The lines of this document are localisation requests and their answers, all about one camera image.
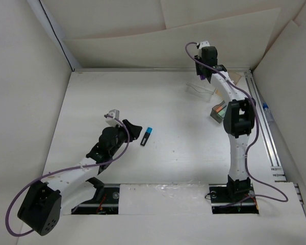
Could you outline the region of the clear spray bottle blue cap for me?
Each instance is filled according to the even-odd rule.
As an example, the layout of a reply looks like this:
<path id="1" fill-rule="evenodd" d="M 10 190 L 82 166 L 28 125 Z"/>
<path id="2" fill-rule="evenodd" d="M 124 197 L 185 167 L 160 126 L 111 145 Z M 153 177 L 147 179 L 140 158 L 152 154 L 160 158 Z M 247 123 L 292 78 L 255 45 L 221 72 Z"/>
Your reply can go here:
<path id="1" fill-rule="evenodd" d="M 270 108 L 266 103 L 263 103 L 263 110 L 268 124 L 272 124 L 274 122 L 274 118 L 272 116 Z"/>

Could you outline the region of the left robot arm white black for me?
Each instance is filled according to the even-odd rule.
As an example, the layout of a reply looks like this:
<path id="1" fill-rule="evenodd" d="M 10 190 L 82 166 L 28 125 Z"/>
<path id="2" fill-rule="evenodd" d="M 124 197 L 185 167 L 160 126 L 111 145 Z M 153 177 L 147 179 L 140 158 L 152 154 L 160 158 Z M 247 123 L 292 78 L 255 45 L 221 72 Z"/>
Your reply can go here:
<path id="1" fill-rule="evenodd" d="M 17 216 L 32 231 L 41 236 L 47 235 L 56 226 L 66 198 L 116 160 L 114 155 L 122 145 L 128 146 L 139 138 L 141 126 L 133 125 L 126 119 L 107 118 L 112 125 L 103 129 L 98 143 L 77 166 L 56 171 L 53 178 L 44 182 L 37 180 L 29 186 Z"/>

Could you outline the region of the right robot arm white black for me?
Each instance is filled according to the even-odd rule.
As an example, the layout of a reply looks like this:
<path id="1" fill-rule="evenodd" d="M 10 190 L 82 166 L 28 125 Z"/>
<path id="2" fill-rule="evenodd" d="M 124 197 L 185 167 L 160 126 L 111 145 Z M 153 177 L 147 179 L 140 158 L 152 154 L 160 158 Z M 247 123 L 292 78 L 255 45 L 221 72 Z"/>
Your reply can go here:
<path id="1" fill-rule="evenodd" d="M 197 45 L 196 73 L 207 79 L 222 95 L 226 104 L 223 127 L 228 134 L 231 149 L 231 165 L 225 187 L 214 187 L 211 197 L 218 203 L 235 203 L 247 197 L 251 180 L 245 167 L 246 150 L 255 113 L 249 97 L 239 90 L 230 79 L 226 68 L 218 64 L 218 52 L 205 41 Z"/>

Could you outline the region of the black blue highlighter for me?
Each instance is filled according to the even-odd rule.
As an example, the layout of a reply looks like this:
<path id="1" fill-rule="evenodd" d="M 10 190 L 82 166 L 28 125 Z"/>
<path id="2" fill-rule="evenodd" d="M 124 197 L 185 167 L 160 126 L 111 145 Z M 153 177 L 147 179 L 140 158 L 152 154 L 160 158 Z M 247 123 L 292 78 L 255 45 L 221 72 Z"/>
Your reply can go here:
<path id="1" fill-rule="evenodd" d="M 145 145 L 146 145 L 146 143 L 147 143 L 147 141 L 148 141 L 148 139 L 149 139 L 151 133 L 152 133 L 152 128 L 151 128 L 151 127 L 148 127 L 148 128 L 146 129 L 144 135 L 143 135 L 142 140 L 141 140 L 141 143 L 140 143 L 141 146 L 145 146 Z"/>

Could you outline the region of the orange transparent container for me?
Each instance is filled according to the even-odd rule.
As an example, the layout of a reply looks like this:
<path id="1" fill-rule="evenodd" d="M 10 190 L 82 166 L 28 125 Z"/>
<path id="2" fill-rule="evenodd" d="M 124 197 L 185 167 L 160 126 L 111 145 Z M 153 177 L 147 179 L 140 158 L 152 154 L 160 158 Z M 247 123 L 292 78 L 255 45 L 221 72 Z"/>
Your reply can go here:
<path id="1" fill-rule="evenodd" d="M 239 73 L 232 72 L 232 71 L 228 72 L 228 76 L 235 85 L 237 85 L 240 79 L 242 78 L 242 76 Z M 218 89 L 216 89 L 215 94 L 222 97 L 222 94 Z"/>

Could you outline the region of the clear plastic container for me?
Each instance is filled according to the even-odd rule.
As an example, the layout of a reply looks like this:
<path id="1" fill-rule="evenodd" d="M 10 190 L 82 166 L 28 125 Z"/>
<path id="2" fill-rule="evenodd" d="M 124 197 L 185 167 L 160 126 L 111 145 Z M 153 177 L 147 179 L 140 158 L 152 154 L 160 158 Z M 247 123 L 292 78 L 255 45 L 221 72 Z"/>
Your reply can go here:
<path id="1" fill-rule="evenodd" d="M 215 88 L 206 88 L 200 85 L 196 85 L 194 83 L 186 84 L 186 92 L 190 93 L 196 97 L 199 97 L 205 102 L 209 102 L 211 100 L 212 95 L 215 93 Z"/>

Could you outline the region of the dark grey transparent container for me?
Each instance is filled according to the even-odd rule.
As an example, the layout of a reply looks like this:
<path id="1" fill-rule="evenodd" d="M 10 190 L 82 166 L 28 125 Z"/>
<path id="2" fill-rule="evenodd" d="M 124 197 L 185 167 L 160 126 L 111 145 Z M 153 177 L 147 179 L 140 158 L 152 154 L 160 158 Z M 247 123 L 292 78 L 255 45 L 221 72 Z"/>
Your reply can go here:
<path id="1" fill-rule="evenodd" d="M 222 123 L 226 113 L 226 103 L 222 101 L 220 104 L 217 104 L 212 108 L 210 117 L 212 117 L 219 124 Z"/>

